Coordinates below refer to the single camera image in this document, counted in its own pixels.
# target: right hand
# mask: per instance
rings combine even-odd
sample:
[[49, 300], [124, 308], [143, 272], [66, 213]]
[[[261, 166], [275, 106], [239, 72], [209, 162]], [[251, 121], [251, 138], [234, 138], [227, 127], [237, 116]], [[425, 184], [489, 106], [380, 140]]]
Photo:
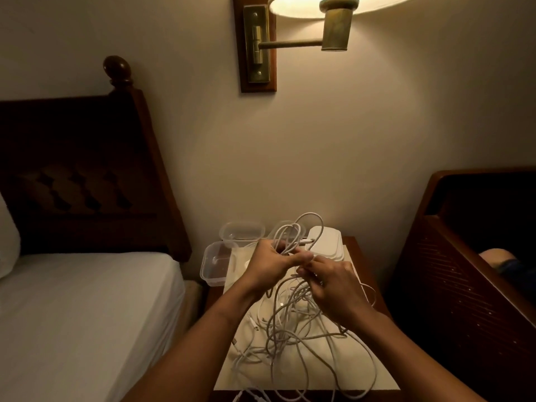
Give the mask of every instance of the right hand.
[[316, 256], [298, 274], [311, 287], [312, 297], [333, 322], [352, 331], [363, 330], [379, 312], [370, 305], [350, 262]]

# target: left hand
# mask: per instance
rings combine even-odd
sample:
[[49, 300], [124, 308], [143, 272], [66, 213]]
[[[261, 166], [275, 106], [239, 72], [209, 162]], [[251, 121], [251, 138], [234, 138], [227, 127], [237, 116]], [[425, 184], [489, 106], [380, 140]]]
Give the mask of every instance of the left hand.
[[[280, 250], [285, 243], [280, 243]], [[273, 288], [285, 277], [287, 270], [312, 261], [314, 254], [301, 248], [295, 249], [294, 255], [280, 255], [273, 247], [272, 240], [259, 240], [251, 261], [237, 284], [245, 285], [248, 291], [259, 300], [263, 293]]]

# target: wooden headboard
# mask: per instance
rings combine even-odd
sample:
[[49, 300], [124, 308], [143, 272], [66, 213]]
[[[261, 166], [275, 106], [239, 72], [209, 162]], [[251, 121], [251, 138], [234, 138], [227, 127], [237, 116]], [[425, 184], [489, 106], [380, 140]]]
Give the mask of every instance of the wooden headboard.
[[110, 56], [107, 96], [0, 102], [0, 192], [21, 252], [191, 254], [143, 92]]

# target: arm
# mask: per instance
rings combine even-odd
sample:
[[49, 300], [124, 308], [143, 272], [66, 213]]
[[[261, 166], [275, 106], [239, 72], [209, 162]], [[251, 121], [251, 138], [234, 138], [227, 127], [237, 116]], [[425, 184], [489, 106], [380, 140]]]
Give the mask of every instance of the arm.
[[411, 400], [482, 402], [476, 393], [413, 343], [365, 298], [351, 263], [316, 257], [298, 269], [332, 321], [357, 334]]
[[205, 401], [214, 389], [240, 321], [286, 271], [312, 260], [310, 252], [285, 257], [259, 241], [240, 279], [151, 368], [122, 402]]

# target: wall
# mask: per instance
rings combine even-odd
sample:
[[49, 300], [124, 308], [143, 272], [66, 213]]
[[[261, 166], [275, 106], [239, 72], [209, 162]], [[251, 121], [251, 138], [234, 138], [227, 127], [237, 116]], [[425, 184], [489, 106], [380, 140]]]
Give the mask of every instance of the wall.
[[[349, 51], [278, 51], [240, 95], [231, 0], [2, 0], [0, 99], [103, 94], [119, 54], [146, 93], [195, 255], [229, 220], [304, 211], [382, 279], [433, 171], [536, 163], [536, 0], [412, 0], [358, 16]], [[278, 38], [322, 24], [278, 19]]]

